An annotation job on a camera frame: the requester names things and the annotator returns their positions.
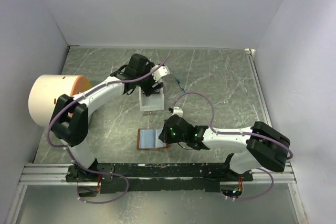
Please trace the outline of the brown leather card holder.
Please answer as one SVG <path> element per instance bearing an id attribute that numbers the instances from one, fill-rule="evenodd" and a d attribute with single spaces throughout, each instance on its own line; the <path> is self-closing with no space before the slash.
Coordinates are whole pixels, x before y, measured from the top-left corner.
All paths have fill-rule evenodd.
<path id="1" fill-rule="evenodd" d="M 169 148 L 170 145 L 159 139 L 160 129 L 138 129 L 137 150 L 156 151 Z"/>

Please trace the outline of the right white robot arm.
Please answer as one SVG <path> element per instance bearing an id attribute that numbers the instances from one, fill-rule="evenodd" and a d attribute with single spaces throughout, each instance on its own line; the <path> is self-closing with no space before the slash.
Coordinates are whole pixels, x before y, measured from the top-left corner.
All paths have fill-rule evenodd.
<path id="1" fill-rule="evenodd" d="M 220 182 L 237 181 L 245 172 L 257 168 L 281 173 L 287 159 L 292 157 L 290 140 L 260 121 L 241 129 L 216 129 L 205 125 L 193 126 L 175 114 L 165 120 L 158 138 L 166 144 L 183 142 L 197 151 L 227 147 L 240 149 L 240 153 L 226 157 L 219 171 L 210 170 L 203 176 Z"/>

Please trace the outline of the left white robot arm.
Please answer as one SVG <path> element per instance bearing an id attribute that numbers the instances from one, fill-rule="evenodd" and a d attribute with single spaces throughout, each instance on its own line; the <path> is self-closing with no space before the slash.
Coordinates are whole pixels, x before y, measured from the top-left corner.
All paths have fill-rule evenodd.
<path id="1" fill-rule="evenodd" d="M 86 140 L 92 113 L 113 98 L 132 94 L 136 88 L 147 97 L 157 93 L 163 88 L 163 77 L 169 74 L 164 62 L 156 65 L 143 55 L 133 54 L 127 64 L 89 90 L 73 96 L 61 95 L 46 130 L 47 140 L 50 133 L 60 139 L 59 147 L 69 153 L 80 177 L 93 181 L 98 175 L 98 161 Z"/>

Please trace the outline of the white card tray box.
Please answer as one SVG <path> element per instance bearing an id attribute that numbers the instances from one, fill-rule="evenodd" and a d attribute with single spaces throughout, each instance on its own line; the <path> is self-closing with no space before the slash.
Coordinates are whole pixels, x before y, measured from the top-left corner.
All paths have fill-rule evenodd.
<path id="1" fill-rule="evenodd" d="M 148 97 L 141 88 L 138 88 L 140 111 L 151 112 L 164 110 L 163 82 L 160 82 L 157 86 L 159 89 L 156 89 L 155 92 Z"/>

